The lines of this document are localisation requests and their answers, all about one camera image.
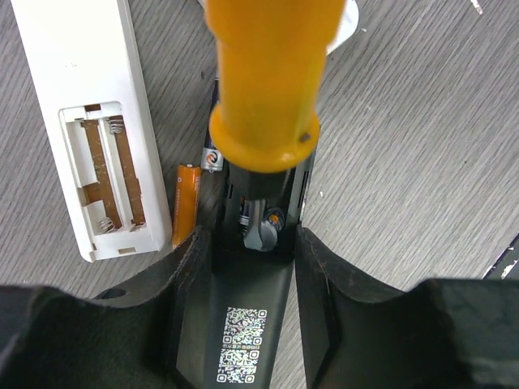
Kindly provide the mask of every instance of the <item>qr code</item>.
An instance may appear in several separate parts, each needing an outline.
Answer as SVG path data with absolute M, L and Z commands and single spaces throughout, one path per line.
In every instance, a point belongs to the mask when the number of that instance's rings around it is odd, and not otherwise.
M 259 356 L 258 350 L 222 350 L 219 366 L 256 366 Z
M 263 328 L 267 321 L 266 310 L 245 310 L 243 308 L 227 308 L 225 327 Z
M 218 383 L 253 383 L 256 373 L 255 366 L 220 367 L 218 368 Z
M 266 310 L 227 308 L 217 382 L 254 382 L 266 321 Z

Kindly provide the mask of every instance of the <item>orange battery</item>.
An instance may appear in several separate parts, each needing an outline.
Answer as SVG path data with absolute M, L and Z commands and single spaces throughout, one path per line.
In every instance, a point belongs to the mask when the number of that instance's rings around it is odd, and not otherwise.
M 184 241 L 196 226 L 201 168 L 179 165 L 173 218 L 173 248 Z

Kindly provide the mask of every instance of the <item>wood grain table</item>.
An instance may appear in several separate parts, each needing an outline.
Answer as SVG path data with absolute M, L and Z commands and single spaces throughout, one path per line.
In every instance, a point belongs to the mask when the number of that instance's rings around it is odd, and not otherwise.
M 481 277 L 519 229 L 519 5 L 359 0 L 328 58 L 304 224 L 348 261 L 408 289 Z M 199 163 L 216 60 L 196 0 L 131 1 L 169 203 Z M 91 297 L 165 252 L 79 256 L 11 4 L 0 1 L 0 283 Z M 203 177 L 200 219 L 214 217 Z M 295 288 L 275 388 L 304 387 Z

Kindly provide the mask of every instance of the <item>battery spring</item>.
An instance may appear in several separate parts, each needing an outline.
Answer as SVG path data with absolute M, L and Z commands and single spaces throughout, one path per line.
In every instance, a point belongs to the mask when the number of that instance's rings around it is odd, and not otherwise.
M 122 119 L 122 116 L 113 116 L 109 118 L 107 122 L 110 127 L 109 132 L 111 135 L 120 134 L 124 131 L 124 119 Z
M 115 229 L 114 222 L 109 217 L 104 217 L 99 221 L 99 227 L 103 233 L 109 233 Z

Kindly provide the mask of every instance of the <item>battery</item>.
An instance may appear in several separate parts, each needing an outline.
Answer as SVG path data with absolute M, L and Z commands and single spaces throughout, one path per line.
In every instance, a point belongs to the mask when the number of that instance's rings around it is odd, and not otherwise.
M 265 212 L 264 219 L 272 224 L 277 232 L 280 232 L 285 227 L 285 215 L 278 207 L 269 208 Z
M 201 168 L 179 165 L 173 218 L 173 248 L 180 245 L 196 226 Z
M 219 79 L 215 79 L 214 89 L 212 90 L 211 112 L 218 102 L 218 83 Z M 204 150 L 202 151 L 200 167 L 211 173 L 220 172 L 224 168 L 224 158 L 212 142 L 211 135 L 209 134 L 209 125 L 205 134 Z
M 240 224 L 240 233 L 245 235 L 247 233 L 247 229 L 249 228 L 249 207 L 250 203 L 248 200 L 245 200 L 245 197 L 242 196 L 242 203 L 240 206 L 240 217 L 238 222 Z

